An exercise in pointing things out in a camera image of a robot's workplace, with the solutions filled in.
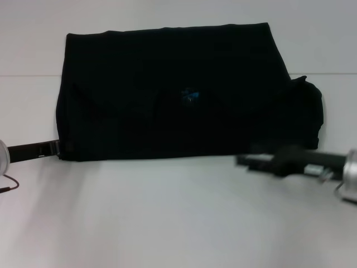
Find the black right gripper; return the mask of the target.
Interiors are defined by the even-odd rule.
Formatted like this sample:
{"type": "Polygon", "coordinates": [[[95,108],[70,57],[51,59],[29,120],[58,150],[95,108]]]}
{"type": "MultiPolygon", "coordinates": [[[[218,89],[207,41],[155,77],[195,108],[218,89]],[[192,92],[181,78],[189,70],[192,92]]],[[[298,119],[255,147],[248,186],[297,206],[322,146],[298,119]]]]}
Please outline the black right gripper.
{"type": "Polygon", "coordinates": [[[319,180],[341,180],[346,155],[329,154],[305,150],[298,146],[288,146],[273,155],[237,155],[236,164],[246,166],[254,171],[273,171],[279,177],[289,175],[307,175],[305,168],[308,165],[322,167],[317,174],[319,180]]]}

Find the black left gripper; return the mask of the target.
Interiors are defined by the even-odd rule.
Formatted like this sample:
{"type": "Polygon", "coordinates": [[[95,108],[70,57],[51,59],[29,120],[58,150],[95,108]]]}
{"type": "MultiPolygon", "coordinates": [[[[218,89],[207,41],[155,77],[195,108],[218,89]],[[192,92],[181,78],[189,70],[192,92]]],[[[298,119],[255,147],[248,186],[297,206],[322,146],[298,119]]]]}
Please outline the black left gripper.
{"type": "Polygon", "coordinates": [[[10,162],[34,160],[42,157],[60,157],[60,141],[31,143],[8,147],[10,162]]]}

